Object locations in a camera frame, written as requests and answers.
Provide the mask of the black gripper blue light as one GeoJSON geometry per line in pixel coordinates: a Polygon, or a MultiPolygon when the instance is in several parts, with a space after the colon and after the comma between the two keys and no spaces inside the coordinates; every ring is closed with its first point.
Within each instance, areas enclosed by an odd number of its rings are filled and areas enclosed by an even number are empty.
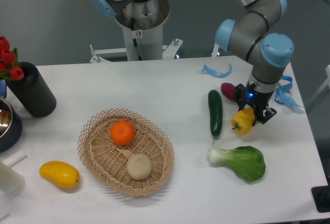
{"type": "Polygon", "coordinates": [[[238,105],[238,111],[245,105],[253,108],[254,120],[252,126],[257,123],[265,124],[277,114],[277,111],[268,106],[269,100],[275,90],[274,84],[266,84],[258,80],[249,80],[244,86],[238,84],[234,88],[234,102],[238,105]]]}

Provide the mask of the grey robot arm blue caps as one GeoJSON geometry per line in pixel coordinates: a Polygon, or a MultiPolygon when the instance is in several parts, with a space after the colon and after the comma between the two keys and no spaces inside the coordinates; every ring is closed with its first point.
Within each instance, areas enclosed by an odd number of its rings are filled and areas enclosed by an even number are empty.
{"type": "MultiPolygon", "coordinates": [[[[90,0],[105,17],[122,27],[130,61],[164,59],[163,24],[169,16],[168,0],[90,0]]],[[[240,0],[246,14],[238,21],[225,20],[214,41],[224,51],[252,65],[244,86],[236,87],[239,109],[250,106],[253,122],[266,123],[276,111],[269,100],[294,51],[284,34],[269,33],[287,9],[286,0],[240,0]]]]}

